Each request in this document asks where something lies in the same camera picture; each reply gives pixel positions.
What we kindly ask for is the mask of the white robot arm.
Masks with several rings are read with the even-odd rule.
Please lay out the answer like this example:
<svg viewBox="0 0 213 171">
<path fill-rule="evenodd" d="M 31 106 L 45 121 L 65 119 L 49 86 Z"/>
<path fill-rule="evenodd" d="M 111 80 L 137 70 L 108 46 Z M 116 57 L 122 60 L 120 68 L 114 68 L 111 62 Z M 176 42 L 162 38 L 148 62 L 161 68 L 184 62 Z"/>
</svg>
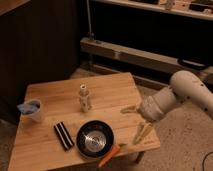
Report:
<svg viewBox="0 0 213 171">
<path fill-rule="evenodd" d="M 186 70 L 175 72 L 167 87 L 148 96 L 138 105 L 121 109 L 122 114 L 137 113 L 144 119 L 139 124 L 133 144 L 140 143 L 152 131 L 156 122 L 187 100 L 197 105 L 213 120 L 213 93 L 198 76 Z"/>
</svg>

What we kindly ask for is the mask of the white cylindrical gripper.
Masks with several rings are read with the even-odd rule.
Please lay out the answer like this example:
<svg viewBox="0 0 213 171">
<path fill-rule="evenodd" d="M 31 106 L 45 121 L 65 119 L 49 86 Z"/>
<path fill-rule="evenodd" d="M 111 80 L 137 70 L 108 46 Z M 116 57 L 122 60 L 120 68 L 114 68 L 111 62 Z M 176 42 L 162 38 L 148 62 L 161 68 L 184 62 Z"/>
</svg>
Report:
<svg viewBox="0 0 213 171">
<path fill-rule="evenodd" d="M 158 122 L 165 116 L 166 111 L 166 100 L 163 96 L 152 95 L 144 99 L 138 108 L 141 116 L 148 120 L 149 122 Z M 137 106 L 128 106 L 120 111 L 122 114 L 126 113 L 138 113 Z M 138 125 L 138 130 L 134 136 L 133 144 L 136 145 L 140 143 L 153 129 L 151 123 L 140 123 Z"/>
</svg>

